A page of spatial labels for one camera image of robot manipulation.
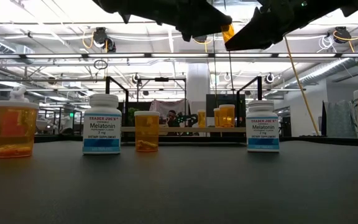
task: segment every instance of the white supplement bottle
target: white supplement bottle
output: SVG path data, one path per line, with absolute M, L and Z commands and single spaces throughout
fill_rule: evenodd
M 119 154 L 121 151 L 121 112 L 118 97 L 93 94 L 92 108 L 84 114 L 83 154 Z
M 271 100 L 254 100 L 247 114 L 247 150 L 249 152 L 278 152 L 278 116 L 273 113 Z

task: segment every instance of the dark gray table surface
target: dark gray table surface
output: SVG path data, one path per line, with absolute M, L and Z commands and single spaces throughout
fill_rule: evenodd
M 358 147 L 280 147 L 83 156 L 81 142 L 36 144 L 0 159 L 0 223 L 358 223 Z

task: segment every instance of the white pillar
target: white pillar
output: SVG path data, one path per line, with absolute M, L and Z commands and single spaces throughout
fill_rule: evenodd
M 189 101 L 192 114 L 196 114 L 198 110 L 206 109 L 206 95 L 209 94 L 209 87 L 210 75 L 208 64 L 189 63 L 187 72 L 187 100 Z

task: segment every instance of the bottle label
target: bottle label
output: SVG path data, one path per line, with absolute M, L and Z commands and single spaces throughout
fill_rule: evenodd
M 84 115 L 83 152 L 120 152 L 121 115 Z
M 247 117 L 246 125 L 248 149 L 280 149 L 277 117 Z

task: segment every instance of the ceiling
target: ceiling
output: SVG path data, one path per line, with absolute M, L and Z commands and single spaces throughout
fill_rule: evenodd
M 172 26 L 159 26 L 155 22 L 132 16 L 129 24 L 124 24 L 118 14 L 108 14 L 100 9 L 92 0 L 39 0 L 22 1 L 24 9 L 13 3 L 15 0 L 0 0 L 0 41 L 9 46 L 24 45 L 36 54 L 75 54 L 75 53 L 101 53 L 102 50 L 93 45 L 86 48 L 83 44 L 91 44 L 91 33 L 96 27 L 107 28 L 108 35 L 114 40 L 117 52 L 120 53 L 213 53 L 224 52 L 224 42 L 221 34 L 210 35 L 208 44 L 199 44 L 195 41 L 185 42 L 181 34 Z M 226 8 L 222 1 L 215 2 L 216 7 L 234 21 L 234 30 L 237 32 L 247 24 L 259 6 L 255 1 L 228 1 Z M 287 35 L 292 52 L 316 53 L 332 52 L 332 47 L 323 49 L 321 42 L 324 35 L 332 33 L 337 26 L 346 26 L 353 37 L 358 37 L 358 11 L 345 18 L 340 10 L 334 11 L 308 26 L 295 30 Z M 338 52 L 349 50 L 349 44 L 333 44 Z M 267 50 L 249 50 L 248 52 L 287 52 L 284 41 Z M 117 58 L 109 59 L 111 64 L 107 70 L 98 71 L 93 66 L 48 66 L 34 65 L 13 66 L 12 60 L 0 60 L 0 65 L 12 72 L 24 74 L 34 73 L 32 78 L 94 78 L 96 73 L 102 78 L 105 75 L 117 79 L 126 88 L 135 88 L 132 83 L 134 74 L 142 78 L 152 77 L 185 77 L 187 74 L 187 60 L 156 60 L 153 58 Z M 281 75 L 284 80 L 293 78 L 291 63 L 287 62 L 239 62 L 231 64 L 229 61 L 214 62 L 209 60 L 209 71 L 214 82 L 215 74 L 219 88 L 228 88 L 231 81 L 225 80 L 226 73 L 233 74 L 235 88 L 244 86 L 257 75 L 272 73 Z M 298 72 L 311 66 L 313 62 L 299 62 L 296 64 Z M 103 82 L 83 82 L 83 88 L 104 88 Z M 158 98 L 178 98 L 184 93 L 177 83 L 150 82 L 147 88 L 176 88 Z

